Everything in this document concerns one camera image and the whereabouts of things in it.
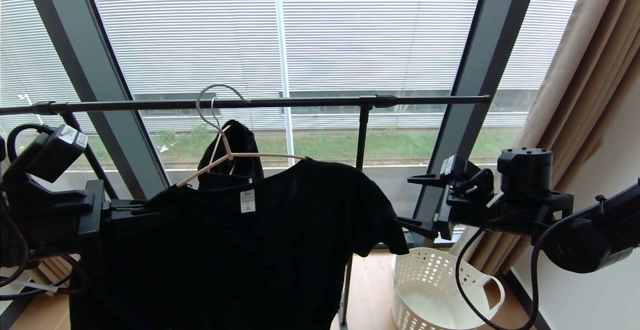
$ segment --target neckline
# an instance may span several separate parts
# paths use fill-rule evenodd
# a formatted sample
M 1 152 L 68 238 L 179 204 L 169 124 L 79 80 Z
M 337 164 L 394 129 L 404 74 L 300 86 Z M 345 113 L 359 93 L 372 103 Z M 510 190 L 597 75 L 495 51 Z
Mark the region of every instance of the neckline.
M 237 186 L 231 186 L 228 188 L 220 188 L 220 189 L 194 189 L 190 186 L 182 186 L 181 188 L 178 189 L 183 189 L 183 191 L 187 192 L 187 193 L 199 193 L 199 194 L 222 194 L 222 193 L 233 193 L 233 192 L 242 192 L 242 191 L 249 191 L 250 189 L 255 189 L 256 187 L 259 186 L 264 186 L 265 184 L 268 184 L 270 182 L 274 182 L 275 180 L 290 175 L 291 173 L 296 173 L 298 171 L 301 171 L 303 168 L 306 167 L 306 165 L 308 163 L 314 162 L 315 160 L 313 160 L 311 157 L 304 157 L 304 160 L 299 160 L 297 163 L 295 163 L 293 166 L 291 166 L 290 168 L 287 168 L 279 173 L 276 173 L 274 175 L 271 175 L 270 177 L 265 177 L 261 180 L 258 180 L 256 182 L 253 182 L 251 184 L 242 184 L 242 185 L 237 185 Z

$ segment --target shirt sleeve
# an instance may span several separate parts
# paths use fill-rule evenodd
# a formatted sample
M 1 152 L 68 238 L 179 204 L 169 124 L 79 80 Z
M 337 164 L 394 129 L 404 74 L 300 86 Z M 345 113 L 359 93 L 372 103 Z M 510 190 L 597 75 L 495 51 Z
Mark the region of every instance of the shirt sleeve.
M 405 234 L 394 218 L 391 202 L 375 182 L 358 171 L 352 240 L 354 252 L 365 257 L 378 243 L 384 243 L 393 254 L 409 253 Z

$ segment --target white plastic basket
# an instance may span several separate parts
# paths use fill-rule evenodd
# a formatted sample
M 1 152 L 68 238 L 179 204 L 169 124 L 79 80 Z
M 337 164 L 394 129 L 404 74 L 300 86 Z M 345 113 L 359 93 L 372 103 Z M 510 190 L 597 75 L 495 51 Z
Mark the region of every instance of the white plastic basket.
M 394 259 L 391 314 L 398 330 L 462 330 L 484 324 L 458 291 L 456 256 L 417 247 Z M 500 289 L 500 301 L 492 308 L 484 291 L 489 280 L 494 280 Z M 465 261 L 460 264 L 460 281 L 471 303 L 488 319 L 505 302 L 505 288 L 500 281 Z

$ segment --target corrugated metal facade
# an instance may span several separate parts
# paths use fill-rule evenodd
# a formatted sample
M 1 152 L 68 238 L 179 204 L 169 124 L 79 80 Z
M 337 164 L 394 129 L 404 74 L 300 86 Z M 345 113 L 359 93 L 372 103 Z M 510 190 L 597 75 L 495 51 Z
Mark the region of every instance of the corrugated metal facade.
M 134 97 L 196 93 L 226 83 L 252 99 L 282 90 L 279 36 L 295 91 L 451 88 L 478 0 L 96 0 Z M 499 91 L 542 83 L 576 0 L 532 0 Z M 77 101 L 32 0 L 1 0 L 0 104 Z M 218 98 L 231 93 L 218 92 Z M 229 109 L 254 129 L 284 129 L 279 109 Z M 372 127 L 438 127 L 438 113 L 372 114 Z M 490 113 L 487 126 L 521 126 L 526 113 Z M 5 130 L 33 115 L 2 116 Z M 85 131 L 89 118 L 81 114 Z M 149 131 L 188 130 L 194 116 L 146 116 Z M 357 126 L 357 114 L 293 115 L 294 129 Z

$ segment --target glass pane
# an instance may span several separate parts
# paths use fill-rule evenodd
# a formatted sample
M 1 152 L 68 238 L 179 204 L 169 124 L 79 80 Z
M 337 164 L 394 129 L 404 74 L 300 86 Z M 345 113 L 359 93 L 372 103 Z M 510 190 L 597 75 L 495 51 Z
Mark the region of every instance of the glass pane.
M 51 100 L 79 101 L 34 0 L 0 0 L 0 14 L 0 106 L 27 106 Z M 82 131 L 89 135 L 89 143 L 105 166 L 119 196 L 128 197 L 129 191 L 96 136 L 89 117 L 86 113 L 78 113 L 76 117 Z M 7 138 L 9 132 L 22 123 L 45 123 L 57 127 L 64 122 L 59 116 L 0 116 L 0 134 Z M 20 153 L 36 136 L 33 130 L 21 132 L 16 139 L 17 152 Z M 95 178 L 86 159 L 81 156 L 54 184 L 41 183 L 53 191 L 84 189 L 85 182 Z
M 282 0 L 291 97 L 450 94 L 478 0 Z M 292 110 L 295 153 L 355 163 L 359 108 Z M 364 172 L 411 216 L 444 106 L 373 109 Z
M 109 40 L 139 100 L 195 99 L 222 83 L 247 99 L 274 98 L 282 88 L 275 0 L 95 0 Z M 235 97 L 214 88 L 203 97 Z M 261 152 L 286 153 L 280 109 L 217 110 L 221 123 L 240 121 L 254 131 Z M 206 110 L 211 118 L 211 111 Z M 195 110 L 142 111 L 171 182 L 197 168 L 214 129 Z M 267 167 L 284 164 L 263 158 Z
M 531 0 L 471 160 L 495 165 L 524 126 L 576 0 Z

